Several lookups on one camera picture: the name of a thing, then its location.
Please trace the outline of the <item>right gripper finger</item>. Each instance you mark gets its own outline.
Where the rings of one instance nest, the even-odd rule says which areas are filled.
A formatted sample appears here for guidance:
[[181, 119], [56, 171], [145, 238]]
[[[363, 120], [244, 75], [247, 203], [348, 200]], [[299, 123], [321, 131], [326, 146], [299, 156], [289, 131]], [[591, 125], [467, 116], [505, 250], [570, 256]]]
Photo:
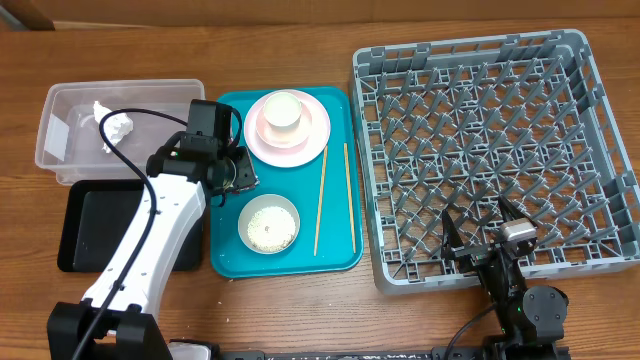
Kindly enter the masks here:
[[464, 247], [456, 225], [447, 209], [442, 211], [443, 249], [452, 250]]
[[529, 221], [530, 218], [522, 213], [512, 202], [504, 195], [498, 197], [498, 206], [503, 222], [512, 222], [516, 220]]

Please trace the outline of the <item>white bowl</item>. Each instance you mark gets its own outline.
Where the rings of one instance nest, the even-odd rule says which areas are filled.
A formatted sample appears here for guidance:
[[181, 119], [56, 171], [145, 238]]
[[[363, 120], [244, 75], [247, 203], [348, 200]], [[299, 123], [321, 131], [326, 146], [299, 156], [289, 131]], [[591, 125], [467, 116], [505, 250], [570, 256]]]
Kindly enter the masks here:
[[288, 247], [290, 247], [293, 244], [293, 242], [295, 241], [295, 239], [294, 239], [294, 241], [288, 247], [286, 247], [284, 250], [281, 250], [281, 251], [275, 252], [275, 253], [261, 252], [261, 251], [257, 250], [256, 248], [254, 248], [250, 244], [250, 242], [248, 241], [248, 235], [247, 235], [247, 229], [248, 229], [248, 224], [249, 224], [250, 218], [258, 210], [260, 210], [262, 208], [265, 208], [265, 207], [270, 207], [270, 206], [282, 207], [282, 208], [286, 209], [287, 211], [289, 211], [291, 213], [291, 215], [295, 219], [296, 227], [297, 227], [295, 239], [297, 238], [297, 235], [298, 235], [298, 233], [300, 231], [300, 216], [299, 216], [299, 213], [297, 211], [297, 208], [287, 198], [285, 198], [283, 196], [280, 196], [280, 195], [276, 195], [276, 194], [264, 194], [264, 195], [257, 196], [254, 199], [252, 199], [251, 201], [249, 201], [244, 206], [242, 211], [240, 212], [239, 219], [238, 219], [238, 233], [240, 235], [240, 238], [241, 238], [242, 242], [249, 249], [253, 250], [256, 253], [265, 254], [265, 255], [271, 255], [271, 254], [280, 253], [280, 252], [286, 250]]

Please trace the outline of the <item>rice grains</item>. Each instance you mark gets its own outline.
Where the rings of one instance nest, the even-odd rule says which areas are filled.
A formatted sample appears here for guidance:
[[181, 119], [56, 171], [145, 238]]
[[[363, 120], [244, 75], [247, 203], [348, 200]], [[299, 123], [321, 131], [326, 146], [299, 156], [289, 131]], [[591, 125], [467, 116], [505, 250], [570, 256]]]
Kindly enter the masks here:
[[295, 219], [289, 211], [278, 206], [265, 207], [250, 218], [248, 241], [261, 252], [275, 253], [294, 241], [296, 229]]

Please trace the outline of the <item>wooden chopstick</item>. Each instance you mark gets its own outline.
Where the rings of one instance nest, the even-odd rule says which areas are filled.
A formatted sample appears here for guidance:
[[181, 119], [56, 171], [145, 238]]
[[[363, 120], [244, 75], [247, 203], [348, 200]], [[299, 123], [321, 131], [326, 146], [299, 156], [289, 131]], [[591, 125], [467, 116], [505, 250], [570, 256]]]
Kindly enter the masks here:
[[352, 188], [351, 188], [349, 151], [348, 151], [348, 144], [346, 142], [343, 144], [343, 155], [344, 155], [344, 164], [345, 164], [345, 179], [346, 179], [346, 188], [347, 188], [347, 202], [348, 202], [348, 213], [349, 213], [349, 222], [350, 222], [351, 245], [352, 245], [352, 252], [353, 254], [355, 254], [357, 250], [357, 246], [356, 246], [355, 222], [354, 222], [354, 212], [353, 212], [353, 197], [352, 197]]
[[325, 179], [326, 179], [327, 158], [328, 158], [328, 146], [325, 146], [325, 148], [323, 150], [323, 161], [322, 161], [322, 168], [321, 168], [321, 180], [320, 180], [320, 187], [319, 187], [319, 198], [318, 198], [318, 206], [317, 206], [316, 225], [315, 225], [314, 256], [317, 256], [317, 254], [318, 254], [320, 228], [321, 228], [322, 211], [323, 211], [323, 199], [324, 199], [324, 187], [325, 187]]

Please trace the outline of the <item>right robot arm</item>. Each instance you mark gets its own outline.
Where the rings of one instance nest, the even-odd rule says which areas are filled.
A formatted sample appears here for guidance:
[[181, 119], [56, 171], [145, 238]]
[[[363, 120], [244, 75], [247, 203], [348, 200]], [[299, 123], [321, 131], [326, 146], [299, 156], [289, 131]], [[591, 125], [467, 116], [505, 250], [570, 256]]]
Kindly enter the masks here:
[[568, 359], [569, 350], [556, 342], [564, 338], [569, 299], [548, 285], [529, 287], [519, 260], [537, 243], [538, 224], [506, 197], [498, 198], [503, 219], [495, 239], [480, 246], [463, 243], [447, 210], [441, 214], [441, 255], [458, 264], [463, 274], [475, 274], [491, 304], [452, 337], [442, 357], [453, 359], [459, 338], [487, 314], [496, 314], [502, 333], [487, 336], [470, 352], [476, 359]]

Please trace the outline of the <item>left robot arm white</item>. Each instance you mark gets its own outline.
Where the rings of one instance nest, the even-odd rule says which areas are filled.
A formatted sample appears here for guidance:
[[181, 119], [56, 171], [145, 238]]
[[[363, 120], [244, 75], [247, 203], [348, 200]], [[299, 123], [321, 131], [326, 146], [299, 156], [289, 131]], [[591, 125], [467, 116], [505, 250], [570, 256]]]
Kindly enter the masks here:
[[184, 130], [152, 154], [144, 169], [100, 134], [104, 144], [143, 182], [137, 207], [118, 248], [78, 303], [59, 302], [47, 322], [54, 359], [212, 360], [218, 346], [166, 341], [157, 314], [168, 278], [192, 228], [214, 197], [258, 185], [248, 149], [240, 145], [239, 111], [194, 100]]

